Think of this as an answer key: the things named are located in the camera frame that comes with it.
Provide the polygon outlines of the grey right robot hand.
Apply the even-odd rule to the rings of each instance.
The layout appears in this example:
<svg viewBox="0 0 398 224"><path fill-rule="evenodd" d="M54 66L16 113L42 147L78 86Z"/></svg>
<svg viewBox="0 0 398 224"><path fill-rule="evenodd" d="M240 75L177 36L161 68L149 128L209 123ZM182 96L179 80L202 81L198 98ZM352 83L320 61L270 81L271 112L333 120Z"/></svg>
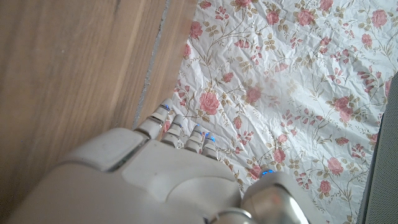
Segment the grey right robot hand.
<svg viewBox="0 0 398 224"><path fill-rule="evenodd" d="M261 168L241 193L196 126L179 148L182 117L162 132L164 100L136 129L111 129L67 154L9 217L9 223L322 223L286 173Z"/></svg>

